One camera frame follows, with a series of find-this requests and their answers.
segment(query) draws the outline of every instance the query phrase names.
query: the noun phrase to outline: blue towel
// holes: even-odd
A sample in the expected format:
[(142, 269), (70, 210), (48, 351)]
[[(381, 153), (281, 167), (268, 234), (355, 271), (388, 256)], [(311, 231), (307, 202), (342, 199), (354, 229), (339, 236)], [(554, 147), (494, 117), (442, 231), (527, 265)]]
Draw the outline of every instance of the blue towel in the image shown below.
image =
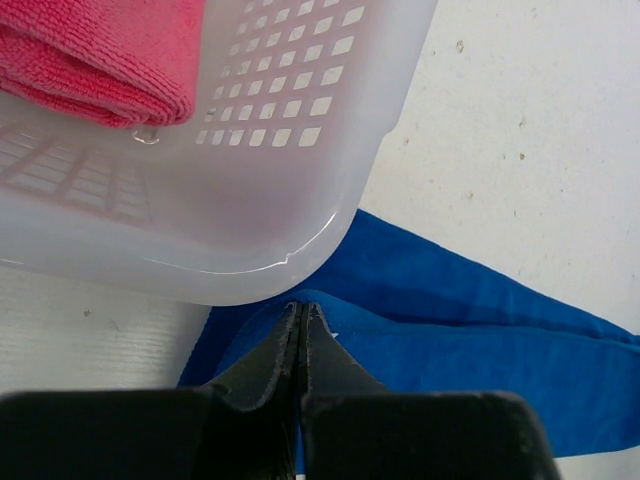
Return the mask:
[(515, 392), (556, 456), (640, 445), (640, 337), (364, 212), (298, 287), (213, 308), (180, 385), (228, 368), (291, 299), (320, 303), (342, 346), (394, 391)]

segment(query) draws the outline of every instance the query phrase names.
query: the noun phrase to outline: pink towel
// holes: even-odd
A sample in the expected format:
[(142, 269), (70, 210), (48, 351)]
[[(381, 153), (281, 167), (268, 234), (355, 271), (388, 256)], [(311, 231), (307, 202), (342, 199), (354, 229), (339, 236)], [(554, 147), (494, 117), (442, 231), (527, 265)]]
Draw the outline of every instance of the pink towel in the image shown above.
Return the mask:
[(110, 127), (193, 114), (204, 0), (0, 0), (0, 89)]

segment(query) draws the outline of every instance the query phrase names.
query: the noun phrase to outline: white surface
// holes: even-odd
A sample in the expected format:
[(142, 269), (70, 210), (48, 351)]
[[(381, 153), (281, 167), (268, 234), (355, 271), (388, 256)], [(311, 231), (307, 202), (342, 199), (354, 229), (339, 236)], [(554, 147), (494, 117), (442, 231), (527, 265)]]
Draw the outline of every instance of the white surface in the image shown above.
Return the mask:
[(291, 288), (344, 237), (435, 4), (207, 0), (180, 126), (0, 93), (0, 264), (208, 305)]
[[(635, 0), (441, 0), (363, 207), (640, 333), (637, 25)], [(7, 269), (0, 289), (4, 391), (173, 385), (205, 315)], [(559, 464), (635, 480), (640, 449)]]

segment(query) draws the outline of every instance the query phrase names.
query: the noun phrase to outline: folded towel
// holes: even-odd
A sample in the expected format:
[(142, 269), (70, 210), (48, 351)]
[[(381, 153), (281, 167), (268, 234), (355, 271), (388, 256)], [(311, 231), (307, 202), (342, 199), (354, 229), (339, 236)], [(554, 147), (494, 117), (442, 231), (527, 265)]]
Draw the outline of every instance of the folded towel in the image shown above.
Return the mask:
[(318, 302), (336, 340), (392, 390), (518, 393), (557, 456), (640, 445), (640, 337), (364, 212), (299, 287), (213, 308), (180, 384), (228, 368), (291, 299)]
[(0, 89), (110, 127), (193, 114), (204, 0), (0, 0)]

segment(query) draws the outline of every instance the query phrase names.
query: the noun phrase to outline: laundry basket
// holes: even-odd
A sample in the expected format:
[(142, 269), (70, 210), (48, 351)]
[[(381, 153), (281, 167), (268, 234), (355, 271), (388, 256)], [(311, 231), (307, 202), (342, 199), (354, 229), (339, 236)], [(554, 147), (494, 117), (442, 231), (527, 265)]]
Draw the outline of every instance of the laundry basket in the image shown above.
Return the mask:
[(353, 219), (435, 3), (208, 0), (181, 126), (0, 94), (0, 265), (213, 305), (294, 286)]

